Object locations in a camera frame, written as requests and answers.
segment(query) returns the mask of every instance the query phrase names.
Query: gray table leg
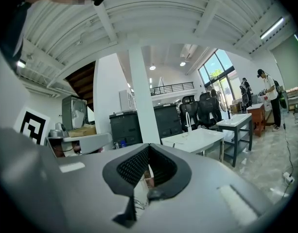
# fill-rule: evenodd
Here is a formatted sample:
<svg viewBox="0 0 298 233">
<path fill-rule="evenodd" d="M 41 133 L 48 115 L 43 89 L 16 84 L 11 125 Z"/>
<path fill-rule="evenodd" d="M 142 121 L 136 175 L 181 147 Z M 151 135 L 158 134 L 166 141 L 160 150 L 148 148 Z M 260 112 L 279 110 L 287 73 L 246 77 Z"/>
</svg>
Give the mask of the gray table leg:
<svg viewBox="0 0 298 233">
<path fill-rule="evenodd" d="M 254 134 L 253 123 L 252 120 L 249 122 L 249 147 L 248 150 L 251 151 L 252 148 L 252 135 Z"/>
<path fill-rule="evenodd" d="M 220 162 L 223 163 L 223 157 L 225 155 L 225 140 L 220 140 Z"/>
<path fill-rule="evenodd" d="M 232 163 L 232 167 L 235 167 L 236 164 L 236 158 L 237 158 L 237 148 L 238 148 L 238 129 L 236 129 L 234 131 L 234 155 L 233 155 L 233 163 Z"/>
</svg>

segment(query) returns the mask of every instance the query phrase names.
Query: marble floor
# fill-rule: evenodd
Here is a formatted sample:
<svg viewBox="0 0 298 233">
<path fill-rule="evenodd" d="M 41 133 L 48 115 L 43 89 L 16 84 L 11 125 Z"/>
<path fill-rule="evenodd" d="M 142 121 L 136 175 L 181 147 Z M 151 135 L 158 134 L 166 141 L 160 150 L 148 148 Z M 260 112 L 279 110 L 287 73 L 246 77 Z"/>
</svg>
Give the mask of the marble floor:
<svg viewBox="0 0 298 233">
<path fill-rule="evenodd" d="M 253 136 L 252 151 L 246 149 L 240 153 L 234 168 L 231 160 L 224 161 L 226 166 L 261 189 L 273 203 L 281 200 L 285 191 L 285 197 L 292 193 L 298 182 L 298 113 L 284 114 L 284 118 L 286 132 L 282 118 L 280 131 L 272 132 L 272 128 L 266 127 L 261 137 Z M 286 140 L 289 142 L 294 166 L 292 176 L 295 178 L 295 183 L 288 188 L 282 176 L 284 172 L 292 171 Z M 219 151 L 212 151 L 206 156 L 219 160 Z"/>
</svg>

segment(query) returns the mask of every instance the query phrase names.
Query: white column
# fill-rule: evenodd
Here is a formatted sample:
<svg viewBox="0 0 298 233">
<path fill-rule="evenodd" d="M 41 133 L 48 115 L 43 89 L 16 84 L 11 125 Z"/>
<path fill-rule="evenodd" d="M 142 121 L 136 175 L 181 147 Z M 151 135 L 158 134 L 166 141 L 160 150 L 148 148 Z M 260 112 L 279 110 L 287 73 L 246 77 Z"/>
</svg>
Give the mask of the white column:
<svg viewBox="0 0 298 233">
<path fill-rule="evenodd" d="M 129 48 L 129 61 L 143 143 L 160 144 L 158 126 L 140 44 L 133 44 Z"/>
</svg>

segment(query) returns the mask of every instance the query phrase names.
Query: shelf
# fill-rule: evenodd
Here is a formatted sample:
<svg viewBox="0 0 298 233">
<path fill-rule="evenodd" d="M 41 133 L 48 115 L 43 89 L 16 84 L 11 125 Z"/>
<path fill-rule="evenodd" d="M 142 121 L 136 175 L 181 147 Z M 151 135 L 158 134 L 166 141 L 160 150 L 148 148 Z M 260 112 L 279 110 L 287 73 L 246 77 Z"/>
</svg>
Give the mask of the shelf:
<svg viewBox="0 0 298 233">
<path fill-rule="evenodd" d="M 249 129 L 241 129 L 238 132 L 238 141 L 243 139 L 247 134 L 249 134 Z M 232 141 L 233 136 L 229 136 L 225 138 L 225 144 L 229 144 L 231 146 L 235 145 L 235 141 Z"/>
<path fill-rule="evenodd" d="M 238 142 L 237 155 L 243 152 L 247 144 L 248 142 L 246 140 L 240 140 Z M 230 157 L 232 159 L 234 158 L 234 146 L 229 146 L 227 149 L 225 149 L 225 156 Z"/>
</svg>

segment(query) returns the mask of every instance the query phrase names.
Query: desk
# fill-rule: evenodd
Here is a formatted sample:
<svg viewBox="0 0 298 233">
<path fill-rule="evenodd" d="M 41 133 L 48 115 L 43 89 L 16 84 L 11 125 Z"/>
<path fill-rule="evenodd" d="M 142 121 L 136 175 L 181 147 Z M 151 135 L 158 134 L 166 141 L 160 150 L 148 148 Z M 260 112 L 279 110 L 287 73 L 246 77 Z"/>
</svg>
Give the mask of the desk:
<svg viewBox="0 0 298 233">
<path fill-rule="evenodd" d="M 249 124 L 249 129 L 242 129 L 243 126 Z M 252 115 L 236 114 L 231 119 L 223 120 L 216 124 L 220 132 L 222 130 L 234 131 L 234 138 L 228 137 L 224 140 L 228 147 L 224 151 L 224 155 L 233 159 L 232 166 L 235 167 L 237 155 L 244 150 L 249 143 L 249 150 L 252 147 Z M 249 134 L 249 140 L 243 139 Z"/>
<path fill-rule="evenodd" d="M 220 161 L 224 157 L 224 134 L 205 129 L 197 129 L 188 133 L 182 133 L 162 139 L 162 144 L 188 153 L 203 153 L 204 151 L 216 147 L 220 143 Z"/>
<path fill-rule="evenodd" d="M 252 106 L 247 108 L 247 112 L 252 114 L 252 122 L 258 125 L 257 128 L 254 130 L 254 133 L 260 137 L 262 130 L 265 129 L 264 104 L 253 104 Z"/>
</svg>

